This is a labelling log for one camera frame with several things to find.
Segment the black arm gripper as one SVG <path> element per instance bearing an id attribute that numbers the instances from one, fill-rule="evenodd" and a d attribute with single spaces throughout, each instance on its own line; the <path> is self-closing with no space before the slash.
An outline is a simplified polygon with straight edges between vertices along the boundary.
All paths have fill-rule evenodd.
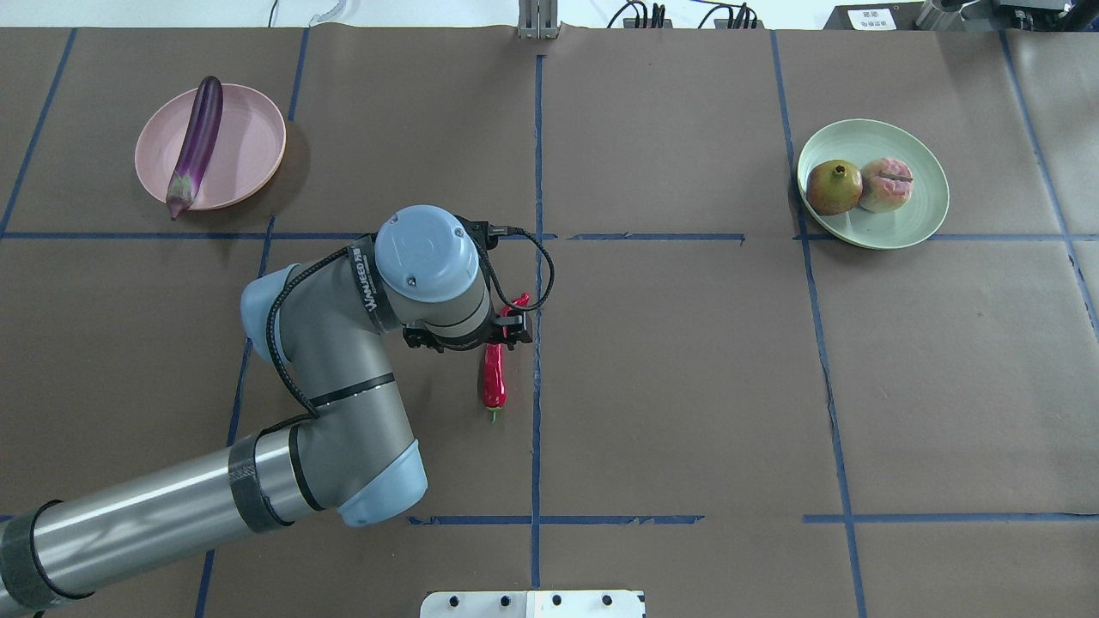
<path id="1" fill-rule="evenodd" d="M 442 336 L 428 329 L 423 322 L 404 327 L 402 336 L 408 347 L 434 349 L 440 354 L 448 349 L 457 352 L 471 351 L 475 347 L 482 347 L 484 344 L 498 344 L 509 349 L 514 349 L 520 343 L 533 344 L 533 334 L 530 332 L 528 316 L 524 312 L 487 313 L 484 316 L 482 324 L 462 336 Z"/>

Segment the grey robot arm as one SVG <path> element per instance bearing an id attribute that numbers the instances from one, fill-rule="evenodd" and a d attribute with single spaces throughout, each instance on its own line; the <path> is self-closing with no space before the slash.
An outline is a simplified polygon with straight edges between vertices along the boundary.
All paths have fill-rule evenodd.
<path id="1" fill-rule="evenodd" d="M 409 206 L 378 231 L 246 287 L 242 324 L 295 397 L 295 417 L 231 446 L 100 490 L 43 503 L 3 523 L 3 615 L 82 602 L 120 580 L 169 566 L 313 512 L 349 527 L 382 523 L 428 492 L 428 474 L 384 335 L 408 347 L 466 351 L 530 343 L 528 306 L 489 260 L 502 236 L 537 235 Z"/>

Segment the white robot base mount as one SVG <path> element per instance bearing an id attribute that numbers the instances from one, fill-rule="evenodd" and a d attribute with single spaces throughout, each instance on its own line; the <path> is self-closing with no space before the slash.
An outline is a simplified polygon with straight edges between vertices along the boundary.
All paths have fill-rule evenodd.
<path id="1" fill-rule="evenodd" d="M 647 617 L 642 591 L 436 591 L 420 617 Z"/>

